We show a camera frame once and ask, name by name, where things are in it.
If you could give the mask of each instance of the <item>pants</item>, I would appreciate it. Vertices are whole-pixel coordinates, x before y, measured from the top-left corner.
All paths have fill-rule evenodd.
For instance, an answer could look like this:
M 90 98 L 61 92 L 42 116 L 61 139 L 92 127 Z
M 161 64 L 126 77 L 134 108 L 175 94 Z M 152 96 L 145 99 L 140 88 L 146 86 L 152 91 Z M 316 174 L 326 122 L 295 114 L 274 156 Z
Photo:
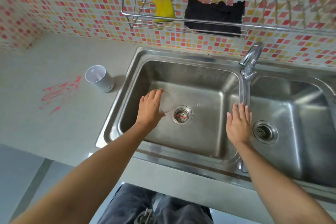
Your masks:
M 153 209 L 156 192 L 125 183 L 115 193 L 98 224 L 133 224 L 140 213 Z M 164 195 L 153 214 L 158 224 L 213 224 L 207 207 Z

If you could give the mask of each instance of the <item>stainless steel sink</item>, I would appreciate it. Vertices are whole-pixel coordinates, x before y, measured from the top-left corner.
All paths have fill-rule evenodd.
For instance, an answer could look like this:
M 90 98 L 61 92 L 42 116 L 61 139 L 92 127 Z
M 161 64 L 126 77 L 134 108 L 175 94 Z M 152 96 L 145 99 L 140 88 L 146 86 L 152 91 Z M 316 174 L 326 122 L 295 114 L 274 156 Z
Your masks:
M 253 188 L 228 140 L 226 112 L 244 102 L 253 112 L 255 148 L 309 193 L 336 202 L 336 76 L 258 61 L 245 80 L 239 60 L 138 48 L 96 146 L 127 131 L 139 99 L 163 88 L 173 98 L 134 158 Z

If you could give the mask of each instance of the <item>dish cloth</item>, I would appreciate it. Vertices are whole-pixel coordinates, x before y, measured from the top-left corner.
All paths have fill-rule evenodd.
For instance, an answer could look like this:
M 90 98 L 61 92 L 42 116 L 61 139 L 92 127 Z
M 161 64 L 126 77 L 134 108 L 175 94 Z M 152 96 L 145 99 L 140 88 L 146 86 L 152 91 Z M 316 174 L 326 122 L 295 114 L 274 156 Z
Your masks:
M 237 3 L 234 3 L 231 6 L 226 5 L 223 1 L 220 1 L 218 4 L 215 3 L 203 4 L 198 0 L 188 0 L 188 5 L 187 9 L 185 10 L 184 18 L 241 23 L 244 10 L 245 10 L 245 1 L 238 1 Z M 210 31 L 241 34 L 240 27 L 237 26 L 214 25 L 198 22 L 184 22 L 184 24 L 188 28 L 195 30 L 210 30 Z M 203 32 L 203 33 L 240 37 L 239 35 L 232 35 L 225 33 L 223 34 L 212 32 Z
M 175 18 L 173 3 L 171 0 L 152 0 L 156 6 L 155 16 Z M 155 19 L 155 22 L 170 22 L 174 20 Z

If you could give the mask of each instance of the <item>yellow sponge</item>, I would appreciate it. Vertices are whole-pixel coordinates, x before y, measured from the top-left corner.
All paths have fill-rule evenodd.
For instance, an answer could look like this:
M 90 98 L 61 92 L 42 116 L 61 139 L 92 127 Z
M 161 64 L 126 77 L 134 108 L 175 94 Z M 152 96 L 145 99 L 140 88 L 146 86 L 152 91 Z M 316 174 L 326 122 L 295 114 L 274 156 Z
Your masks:
M 171 0 L 152 0 L 156 6 L 155 16 L 175 18 L 173 3 Z M 170 22 L 174 20 L 155 19 L 156 22 Z

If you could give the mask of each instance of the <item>hand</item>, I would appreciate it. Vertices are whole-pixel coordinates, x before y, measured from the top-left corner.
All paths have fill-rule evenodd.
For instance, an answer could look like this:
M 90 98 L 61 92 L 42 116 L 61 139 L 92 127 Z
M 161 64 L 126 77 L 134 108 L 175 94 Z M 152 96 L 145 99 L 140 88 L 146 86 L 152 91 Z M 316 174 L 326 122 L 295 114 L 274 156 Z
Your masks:
M 229 140 L 237 148 L 240 143 L 250 145 L 250 135 L 252 131 L 252 112 L 248 106 L 233 104 L 232 115 L 226 114 L 226 133 Z
M 163 89 L 152 90 L 140 99 L 136 123 L 144 125 L 145 128 L 148 129 L 148 132 L 152 131 L 161 118 L 165 116 L 164 112 L 159 112 L 161 94 L 163 91 Z

